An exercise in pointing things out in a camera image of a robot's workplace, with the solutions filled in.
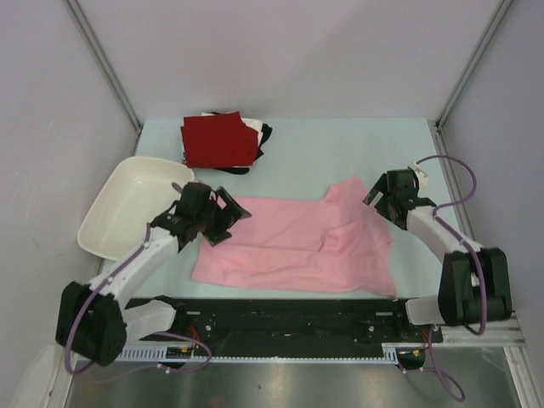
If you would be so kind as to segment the white plastic bin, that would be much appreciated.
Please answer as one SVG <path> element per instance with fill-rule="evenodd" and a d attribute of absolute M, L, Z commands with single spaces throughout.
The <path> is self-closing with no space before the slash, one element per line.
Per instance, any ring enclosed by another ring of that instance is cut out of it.
<path fill-rule="evenodd" d="M 145 225 L 165 211 L 181 187 L 196 180 L 185 165 L 148 156 L 132 156 L 117 165 L 90 207 L 77 233 L 85 251 L 121 259 L 144 238 Z"/>

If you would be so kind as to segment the pink t shirt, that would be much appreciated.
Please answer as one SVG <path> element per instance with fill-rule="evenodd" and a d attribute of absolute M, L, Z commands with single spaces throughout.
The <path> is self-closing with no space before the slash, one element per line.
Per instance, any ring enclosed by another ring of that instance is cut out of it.
<path fill-rule="evenodd" d="M 353 176 L 319 200 L 239 196 L 251 217 L 216 246 L 203 241 L 191 279 L 245 289 L 397 294 L 389 273 L 392 239 L 385 220 L 364 204 Z"/>

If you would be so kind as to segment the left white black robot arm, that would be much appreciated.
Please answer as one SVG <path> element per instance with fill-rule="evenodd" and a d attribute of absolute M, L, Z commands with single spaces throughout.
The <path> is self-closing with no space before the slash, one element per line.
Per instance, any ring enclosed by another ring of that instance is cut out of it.
<path fill-rule="evenodd" d="M 238 221 L 251 216 L 223 187 L 213 189 L 197 182 L 173 187 L 179 198 L 145 226 L 134 249 L 88 283 L 73 281 L 62 292 L 55 340 L 65 350 L 69 373 L 76 373 L 72 354 L 107 366 L 129 341 L 151 335 L 181 338 L 188 329 L 181 302 L 159 296 L 129 307 L 129 301 L 198 235 L 216 246 L 231 237 L 230 229 Z"/>

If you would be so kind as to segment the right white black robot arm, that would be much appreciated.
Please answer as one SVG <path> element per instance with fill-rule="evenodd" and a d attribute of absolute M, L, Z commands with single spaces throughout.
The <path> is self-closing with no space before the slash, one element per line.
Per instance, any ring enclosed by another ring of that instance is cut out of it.
<path fill-rule="evenodd" d="M 419 196 L 419 181 L 411 168 L 383 173 L 363 202 L 390 223 L 418 238 L 441 262 L 435 296 L 411 298 L 406 311 L 392 319 L 394 335 L 411 341 L 423 325 L 478 324 L 508 320 L 513 313 L 507 257 L 486 248 L 445 222 L 436 204 Z"/>

